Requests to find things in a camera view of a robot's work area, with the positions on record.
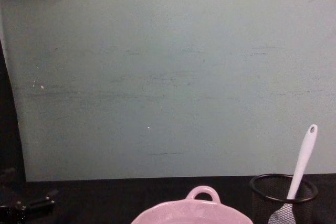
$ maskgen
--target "wall stain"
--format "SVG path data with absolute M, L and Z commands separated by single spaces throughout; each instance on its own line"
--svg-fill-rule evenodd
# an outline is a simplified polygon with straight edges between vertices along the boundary
M 69 101 L 74 103 L 79 103 L 81 105 L 92 105 L 95 107 L 107 105 L 111 103 L 125 103 L 130 100 L 133 101 L 148 101 L 159 103 L 165 99 L 165 95 L 152 95 L 152 94 L 139 94 L 139 93 L 128 93 L 128 92 L 118 92 L 118 91 L 58 91 L 58 92 L 46 92 L 46 93 L 30 93 L 25 94 L 25 98 L 32 99 L 34 101 L 36 98 L 45 99 L 44 102 L 51 103 L 56 101 Z
M 283 92 L 283 93 L 274 93 L 274 95 L 277 96 L 293 96 L 293 97 L 297 97 L 300 95 L 304 95 L 304 94 L 313 94 L 313 93 L 321 93 L 324 90 L 319 89 L 319 90 L 306 90 L 306 91 L 288 91 L 288 92 Z
M 59 118 L 56 118 L 55 120 L 61 120 L 61 119 L 69 118 L 69 117 L 70 117 L 69 115 L 61 116 L 61 117 L 59 117 Z
M 159 156 L 159 155 L 182 155 L 184 152 L 163 152 L 163 153 L 150 153 L 149 156 Z
M 122 82 L 124 82 L 124 81 L 126 81 L 126 80 L 128 80 L 128 79 L 130 79 L 130 78 L 127 77 L 127 76 L 119 76 L 119 77 L 117 77 L 117 78 L 112 79 L 112 80 L 110 81 L 110 83 L 122 83 Z
M 138 55 L 140 55 L 140 53 L 139 52 L 137 52 L 137 51 L 133 51 L 133 50 L 127 50 L 126 52 L 125 52 L 125 54 L 124 54 L 124 56 L 138 56 Z
M 253 52 L 251 55 L 266 55 L 265 52 Z
M 327 36 L 325 36 L 323 42 L 326 42 L 328 40 L 331 40 L 333 39 L 334 37 L 336 37 L 336 28 L 331 32 L 329 33 Z
M 206 54 L 205 52 L 194 50 L 192 48 L 185 48 L 181 50 L 182 53 L 189 53 L 189 54 Z
M 252 49 L 283 49 L 283 48 L 275 46 L 259 46 L 259 47 L 252 47 Z

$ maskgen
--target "table surface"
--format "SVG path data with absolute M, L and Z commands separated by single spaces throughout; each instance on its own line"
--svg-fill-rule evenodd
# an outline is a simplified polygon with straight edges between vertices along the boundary
M 165 201 L 184 199 L 199 185 L 213 187 L 221 202 L 251 216 L 252 176 L 112 179 L 71 182 L 26 183 L 20 194 L 26 199 L 45 196 L 58 189 L 51 216 L 28 223 L 131 223 L 141 212 Z M 316 224 L 336 223 L 336 174 L 306 175 L 319 196 L 315 202 Z

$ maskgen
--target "white rice paddle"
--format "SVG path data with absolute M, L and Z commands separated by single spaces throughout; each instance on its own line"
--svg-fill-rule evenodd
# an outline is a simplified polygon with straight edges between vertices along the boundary
M 317 125 L 311 125 L 304 136 L 287 199 L 295 199 L 303 173 L 315 145 L 317 129 Z M 292 204 L 284 204 L 279 210 L 275 211 L 271 215 L 268 220 L 268 224 L 296 224 L 292 207 Z

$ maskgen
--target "pink bowl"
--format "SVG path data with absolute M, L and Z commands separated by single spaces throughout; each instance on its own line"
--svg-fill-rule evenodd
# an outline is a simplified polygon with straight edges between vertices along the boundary
M 200 193 L 213 201 L 198 200 Z M 141 213 L 132 224 L 253 224 L 241 212 L 221 204 L 217 192 L 208 186 L 191 190 L 186 199 L 161 203 Z

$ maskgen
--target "mesh utensil holder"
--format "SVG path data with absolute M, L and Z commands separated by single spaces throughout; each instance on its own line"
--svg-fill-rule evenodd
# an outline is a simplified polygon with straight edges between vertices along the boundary
M 252 194 L 252 221 L 254 224 L 267 224 L 270 216 L 285 203 L 292 204 L 295 224 L 312 224 L 313 203 L 318 193 L 312 183 L 302 180 L 296 198 L 287 199 L 292 176 L 284 174 L 264 174 L 250 181 Z M 290 216 L 288 208 L 281 215 Z M 293 220 L 286 219 L 288 224 Z

